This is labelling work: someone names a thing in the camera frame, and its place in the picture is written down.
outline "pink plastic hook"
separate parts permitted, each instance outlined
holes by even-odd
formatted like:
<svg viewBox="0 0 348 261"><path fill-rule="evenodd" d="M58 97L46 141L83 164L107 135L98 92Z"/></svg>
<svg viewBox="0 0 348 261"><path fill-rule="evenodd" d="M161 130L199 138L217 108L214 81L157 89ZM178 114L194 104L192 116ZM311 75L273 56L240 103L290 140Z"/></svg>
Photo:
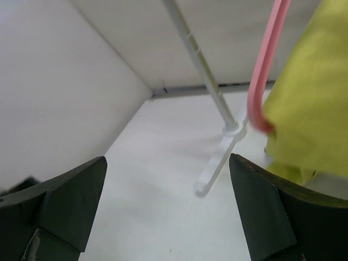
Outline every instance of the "pink plastic hook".
<svg viewBox="0 0 348 261"><path fill-rule="evenodd" d="M270 133L274 127L262 112L262 95L291 0L275 0L248 91L248 118L255 129Z"/></svg>

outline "floor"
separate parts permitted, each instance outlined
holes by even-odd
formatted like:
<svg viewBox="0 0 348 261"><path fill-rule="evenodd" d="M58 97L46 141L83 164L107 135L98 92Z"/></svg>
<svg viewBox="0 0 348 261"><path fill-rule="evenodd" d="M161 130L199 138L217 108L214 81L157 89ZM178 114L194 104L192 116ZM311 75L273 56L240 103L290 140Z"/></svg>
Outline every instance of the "floor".
<svg viewBox="0 0 348 261"><path fill-rule="evenodd" d="M246 93L227 94L234 115ZM207 95L147 101L106 154L108 173L81 261L250 261L227 165L205 198L193 186L222 137ZM235 153L266 166L248 126Z"/></svg>

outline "white rod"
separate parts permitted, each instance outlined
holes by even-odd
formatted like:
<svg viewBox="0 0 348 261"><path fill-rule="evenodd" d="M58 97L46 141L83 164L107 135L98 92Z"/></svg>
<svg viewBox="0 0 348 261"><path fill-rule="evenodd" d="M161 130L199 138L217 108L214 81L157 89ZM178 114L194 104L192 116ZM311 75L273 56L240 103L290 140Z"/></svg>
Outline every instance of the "white rod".
<svg viewBox="0 0 348 261"><path fill-rule="evenodd" d="M219 90L216 80L210 71L210 68L199 48L190 28L188 27L184 16L182 15L179 6L175 0L162 0L166 6L179 34L185 43L187 50L191 56L193 63L198 69L201 77L207 86L207 89L213 98L223 120L226 124L226 131L235 131L238 128L238 124L232 116L228 105Z"/></svg>

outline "yellow cloth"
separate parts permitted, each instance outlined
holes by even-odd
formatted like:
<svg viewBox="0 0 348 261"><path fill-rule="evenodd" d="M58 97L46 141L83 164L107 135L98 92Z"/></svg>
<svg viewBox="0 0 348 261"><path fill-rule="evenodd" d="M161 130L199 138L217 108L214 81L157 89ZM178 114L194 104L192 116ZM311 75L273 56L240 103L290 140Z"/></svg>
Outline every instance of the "yellow cloth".
<svg viewBox="0 0 348 261"><path fill-rule="evenodd" d="M269 171L298 184L314 171L348 177L348 0L321 2L263 110Z"/></svg>

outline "white stand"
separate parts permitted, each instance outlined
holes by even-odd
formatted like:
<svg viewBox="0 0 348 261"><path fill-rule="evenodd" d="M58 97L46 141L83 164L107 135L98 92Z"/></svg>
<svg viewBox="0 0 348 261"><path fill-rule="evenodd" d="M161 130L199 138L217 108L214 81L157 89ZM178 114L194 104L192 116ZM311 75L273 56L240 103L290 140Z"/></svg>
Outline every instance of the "white stand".
<svg viewBox="0 0 348 261"><path fill-rule="evenodd" d="M208 163L208 167L204 170L202 176L195 184L195 193L197 196L203 197L211 189L217 176L219 175L223 165L228 159L234 145L244 138L246 134L245 125L247 123L246 106L245 112L241 115L241 121L236 121L229 107L223 98L222 92L210 71L210 68L204 59L190 28L188 27L184 16L175 0L162 0L166 6L177 30L190 53L191 59L198 69L201 77L213 98L223 120L225 121L224 136L219 144L219 148L215 151Z"/></svg>

